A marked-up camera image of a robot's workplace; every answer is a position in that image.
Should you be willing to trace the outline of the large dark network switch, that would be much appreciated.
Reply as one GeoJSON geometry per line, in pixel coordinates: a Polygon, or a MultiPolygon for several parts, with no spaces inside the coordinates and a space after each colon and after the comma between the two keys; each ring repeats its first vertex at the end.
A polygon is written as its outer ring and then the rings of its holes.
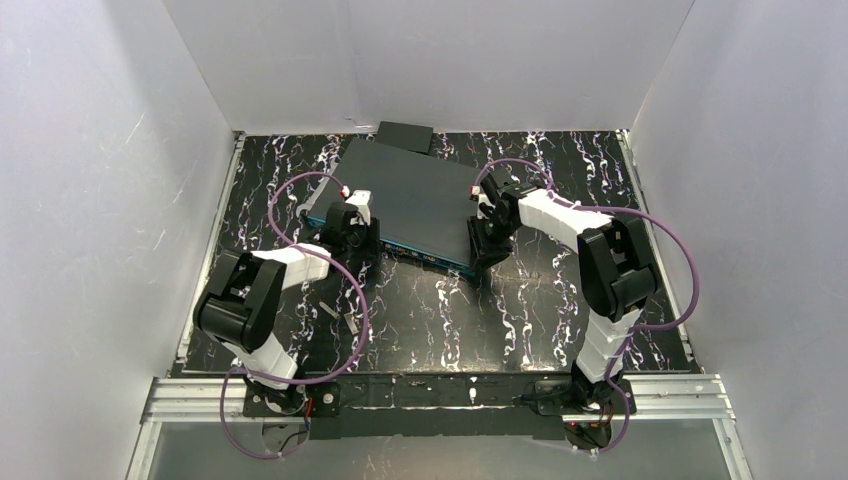
{"type": "Polygon", "coordinates": [[[467,220],[479,170],[425,154],[353,139],[331,175],[351,190],[371,192],[385,249],[473,276],[467,220]]]}

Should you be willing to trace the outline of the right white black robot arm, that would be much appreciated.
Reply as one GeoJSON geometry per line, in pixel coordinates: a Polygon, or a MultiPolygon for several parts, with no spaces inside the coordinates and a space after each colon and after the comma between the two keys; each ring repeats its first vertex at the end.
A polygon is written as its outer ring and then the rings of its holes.
{"type": "Polygon", "coordinates": [[[508,258],[511,238],[522,227],[538,230],[577,253],[581,291],[590,314],[573,369],[590,384],[616,375],[622,368],[620,349],[658,287],[646,237],[611,215],[529,184],[501,189],[474,186],[470,198],[478,206],[467,221],[473,271],[487,270],[508,258]]]}

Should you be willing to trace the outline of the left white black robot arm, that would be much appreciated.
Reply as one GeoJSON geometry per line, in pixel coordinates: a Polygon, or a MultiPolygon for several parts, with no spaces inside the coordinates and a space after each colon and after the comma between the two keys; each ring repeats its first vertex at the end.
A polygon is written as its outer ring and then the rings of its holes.
{"type": "Polygon", "coordinates": [[[367,298],[352,262],[374,256],[381,222],[369,206],[354,201],[331,204],[325,222],[298,239],[285,238],[273,250],[225,249],[219,255],[193,310],[193,326],[234,353],[237,372],[272,390],[316,385],[336,379],[358,359],[370,323],[367,298]],[[304,284],[345,278],[362,313],[360,338],[337,370],[317,378],[297,378],[296,360],[274,333],[284,291],[304,284]]]}

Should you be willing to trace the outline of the small grey plug module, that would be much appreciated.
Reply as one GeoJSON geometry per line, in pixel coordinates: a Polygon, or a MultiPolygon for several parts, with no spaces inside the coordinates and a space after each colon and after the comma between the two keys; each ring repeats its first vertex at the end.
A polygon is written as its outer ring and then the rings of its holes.
{"type": "Polygon", "coordinates": [[[320,301],[320,302],[319,302],[319,306],[320,306],[320,307],[321,307],[321,308],[322,308],[322,309],[323,309],[323,310],[324,310],[324,311],[325,311],[328,315],[330,315],[333,319],[335,319],[335,320],[340,320],[340,319],[341,319],[341,315],[340,315],[338,312],[336,312],[333,308],[331,308],[329,305],[327,305],[326,303],[324,303],[323,301],[320,301]]]}

